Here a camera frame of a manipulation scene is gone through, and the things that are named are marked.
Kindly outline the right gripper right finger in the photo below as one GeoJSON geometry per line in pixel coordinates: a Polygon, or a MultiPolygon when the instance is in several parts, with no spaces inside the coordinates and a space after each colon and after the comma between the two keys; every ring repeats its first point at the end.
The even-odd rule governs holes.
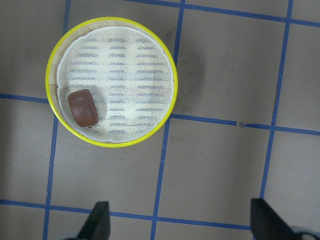
{"type": "Polygon", "coordinates": [[[262,198],[250,201],[250,230],[256,240],[301,240],[262,198]]]}

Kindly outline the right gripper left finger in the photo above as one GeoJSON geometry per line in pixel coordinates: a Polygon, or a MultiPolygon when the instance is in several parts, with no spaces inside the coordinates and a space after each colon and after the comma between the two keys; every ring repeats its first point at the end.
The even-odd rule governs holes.
{"type": "Polygon", "coordinates": [[[108,240],[111,235],[108,201],[98,201],[78,233],[77,240],[108,240]]]}

